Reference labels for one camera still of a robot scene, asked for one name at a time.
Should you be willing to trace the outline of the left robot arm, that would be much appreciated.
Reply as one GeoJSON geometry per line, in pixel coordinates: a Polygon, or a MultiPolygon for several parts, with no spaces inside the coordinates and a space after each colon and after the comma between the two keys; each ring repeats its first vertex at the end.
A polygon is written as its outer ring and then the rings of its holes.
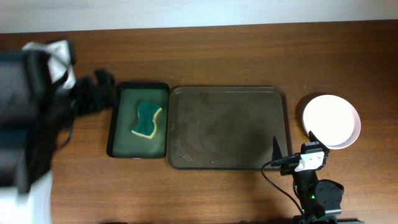
{"type": "Polygon", "coordinates": [[[52,222],[52,158],[70,142],[58,143],[59,134],[73,131],[76,118],[114,106],[115,99],[114,76],[97,70],[53,93],[32,124],[1,129],[1,223],[52,222]]]}

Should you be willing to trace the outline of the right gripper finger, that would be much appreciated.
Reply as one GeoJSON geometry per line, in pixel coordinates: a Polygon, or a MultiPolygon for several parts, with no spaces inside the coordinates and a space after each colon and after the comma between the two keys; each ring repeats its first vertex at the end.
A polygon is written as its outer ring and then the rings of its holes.
{"type": "Polygon", "coordinates": [[[330,149],[327,148],[317,137],[316,135],[312,132],[308,132],[308,136],[310,138],[310,147],[311,149],[321,149],[325,154],[330,153],[330,149]]]}
{"type": "Polygon", "coordinates": [[[274,136],[272,139],[272,161],[277,161],[282,158],[282,153],[280,151],[279,143],[277,138],[274,136]]]}

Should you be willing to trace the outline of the white plate with stain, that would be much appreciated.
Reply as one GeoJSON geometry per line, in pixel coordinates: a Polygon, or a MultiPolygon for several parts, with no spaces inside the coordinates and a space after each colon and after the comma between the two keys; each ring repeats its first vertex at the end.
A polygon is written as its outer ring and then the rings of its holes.
{"type": "Polygon", "coordinates": [[[316,137],[329,149],[339,150],[352,146],[359,138],[361,131],[343,132],[320,132],[316,137]]]}

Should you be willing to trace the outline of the green yellow sponge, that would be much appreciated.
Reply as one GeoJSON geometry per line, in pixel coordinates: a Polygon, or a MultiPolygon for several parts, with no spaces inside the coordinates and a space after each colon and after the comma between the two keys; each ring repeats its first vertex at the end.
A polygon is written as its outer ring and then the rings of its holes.
{"type": "Polygon", "coordinates": [[[152,139],[157,132],[157,117],[161,112],[162,108],[159,105],[142,101],[137,109],[137,124],[131,132],[137,136],[152,139]]]}

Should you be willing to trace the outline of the pink-white plate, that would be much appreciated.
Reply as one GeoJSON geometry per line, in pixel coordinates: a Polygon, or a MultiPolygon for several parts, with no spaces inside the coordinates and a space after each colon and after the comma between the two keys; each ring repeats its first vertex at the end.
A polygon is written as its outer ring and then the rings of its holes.
{"type": "Polygon", "coordinates": [[[315,132],[361,131],[361,119],[355,107],[342,97],[320,95],[303,109],[304,130],[315,132]]]}

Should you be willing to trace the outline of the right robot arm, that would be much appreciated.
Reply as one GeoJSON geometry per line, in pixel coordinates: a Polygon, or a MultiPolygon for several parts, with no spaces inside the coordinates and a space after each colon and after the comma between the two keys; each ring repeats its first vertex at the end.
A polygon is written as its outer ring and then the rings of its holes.
{"type": "Polygon", "coordinates": [[[278,167],[282,176],[293,178],[293,199],[300,215],[294,223],[338,223],[344,187],[332,180],[317,177],[317,171],[326,165],[330,150],[312,133],[310,142],[301,145],[301,150],[283,157],[276,138],[273,138],[272,160],[268,163],[278,167]]]}

